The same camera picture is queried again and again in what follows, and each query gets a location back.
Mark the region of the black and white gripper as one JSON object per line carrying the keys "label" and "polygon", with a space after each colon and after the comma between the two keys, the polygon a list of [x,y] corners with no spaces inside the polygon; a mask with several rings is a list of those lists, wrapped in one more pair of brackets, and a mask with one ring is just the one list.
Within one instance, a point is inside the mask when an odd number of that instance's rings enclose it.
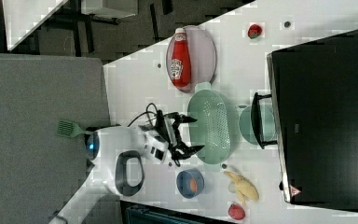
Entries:
{"label": "black and white gripper", "polygon": [[165,162],[167,155],[171,154],[173,163],[180,167],[179,160],[189,159],[204,148],[204,145],[189,147],[180,144],[181,134],[178,126],[181,123],[196,122],[191,118],[178,112],[163,114],[161,110],[155,116],[155,124],[140,125],[140,130],[145,135],[145,149],[142,155],[155,164]]}

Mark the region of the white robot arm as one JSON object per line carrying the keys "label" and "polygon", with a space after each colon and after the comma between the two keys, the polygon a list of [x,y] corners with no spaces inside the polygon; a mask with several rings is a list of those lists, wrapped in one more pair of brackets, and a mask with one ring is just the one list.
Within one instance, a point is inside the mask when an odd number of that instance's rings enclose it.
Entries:
{"label": "white robot arm", "polygon": [[86,149],[92,155],[93,168],[48,224],[81,224],[102,197],[136,195],[145,182],[144,160],[162,164],[171,157],[179,165],[181,160],[198,153],[203,146],[187,146],[179,131],[181,124],[194,121],[178,112],[158,111],[153,124],[87,132]]}

